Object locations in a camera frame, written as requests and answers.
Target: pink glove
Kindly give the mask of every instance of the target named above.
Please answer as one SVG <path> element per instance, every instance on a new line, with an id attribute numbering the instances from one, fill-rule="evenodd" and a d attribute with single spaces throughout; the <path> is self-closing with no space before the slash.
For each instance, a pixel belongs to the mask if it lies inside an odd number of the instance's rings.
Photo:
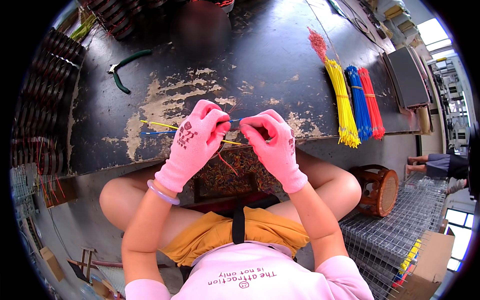
<path id="1" fill-rule="evenodd" d="M 230 129 L 230 117 L 215 103 L 197 102 L 191 115 L 180 125 L 170 147 L 170 158 L 155 179 L 174 192 L 181 192 L 220 147 L 220 141 Z"/>
<path id="2" fill-rule="evenodd" d="M 264 128 L 272 138 L 267 143 L 255 129 Z M 307 183 L 307 175 L 299 170 L 295 158 L 295 136 L 290 126 L 273 109 L 240 121 L 240 130 L 253 146 L 265 168 L 283 185 L 287 193 L 298 192 Z"/>

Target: black workbench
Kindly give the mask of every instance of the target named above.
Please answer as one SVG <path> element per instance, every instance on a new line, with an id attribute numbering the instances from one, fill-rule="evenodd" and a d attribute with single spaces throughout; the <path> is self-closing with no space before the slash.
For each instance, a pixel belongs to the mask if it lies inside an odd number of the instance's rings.
<path id="1" fill-rule="evenodd" d="M 358 2 L 349 2 L 374 32 Z M 387 133 L 420 129 L 414 115 L 399 112 L 380 57 L 383 50 L 338 15 L 327 0 L 238 1 L 229 18 L 230 45 L 218 58 L 204 63 L 185 60 L 170 43 L 168 31 L 152 22 L 122 42 L 97 31 L 72 102 L 69 175 L 167 158 L 173 135 L 140 135 L 168 130 L 140 120 L 178 125 L 200 99 L 217 102 L 225 111 L 236 104 L 230 112 L 233 119 L 273 108 L 294 129 L 297 140 L 338 136 L 335 93 L 310 45 L 307 26 L 324 37 L 327 56 L 343 69 L 352 64 L 369 70 Z M 383 49 L 395 50 L 376 32 L 374 36 Z M 153 55 L 118 71 L 132 91 L 127 95 L 106 71 L 110 64 L 143 49 L 152 49 Z M 227 139 L 245 142 L 238 131 L 230 132 Z"/>

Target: blue wire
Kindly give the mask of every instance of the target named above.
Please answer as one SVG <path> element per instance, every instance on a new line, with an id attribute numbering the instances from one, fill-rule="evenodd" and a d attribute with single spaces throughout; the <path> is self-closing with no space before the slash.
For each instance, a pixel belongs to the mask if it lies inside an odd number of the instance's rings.
<path id="1" fill-rule="evenodd" d="M 347 73 L 352 86 L 362 87 L 357 68 L 348 66 Z M 368 140 L 373 134 L 372 122 L 363 90 L 353 87 L 352 94 L 355 108 L 355 122 L 357 124 L 360 141 L 363 142 Z"/>
<path id="2" fill-rule="evenodd" d="M 141 132 L 140 134 L 160 134 L 160 133 L 176 133 L 176 130 L 173 131 L 162 131 L 162 132 Z"/>

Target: smiley face logo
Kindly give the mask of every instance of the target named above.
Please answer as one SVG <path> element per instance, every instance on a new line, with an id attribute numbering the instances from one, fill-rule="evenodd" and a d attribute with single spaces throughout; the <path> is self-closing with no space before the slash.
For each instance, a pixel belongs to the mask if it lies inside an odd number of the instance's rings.
<path id="1" fill-rule="evenodd" d="M 239 287 L 241 288 L 248 288 L 250 285 L 246 281 L 242 281 L 239 283 Z"/>

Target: bundle of red wires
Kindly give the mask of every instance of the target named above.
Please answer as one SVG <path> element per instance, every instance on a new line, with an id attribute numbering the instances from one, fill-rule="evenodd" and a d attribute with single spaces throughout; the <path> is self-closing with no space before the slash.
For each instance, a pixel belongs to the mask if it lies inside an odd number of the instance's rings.
<path id="1" fill-rule="evenodd" d="M 381 139 L 385 134 L 384 123 L 378 110 L 377 99 L 375 98 L 375 92 L 373 91 L 372 81 L 368 74 L 368 70 L 365 68 L 358 69 L 360 81 L 363 86 L 363 92 L 365 93 L 365 99 L 367 100 L 368 112 L 370 113 L 370 122 L 372 123 L 373 137 L 377 140 Z"/>

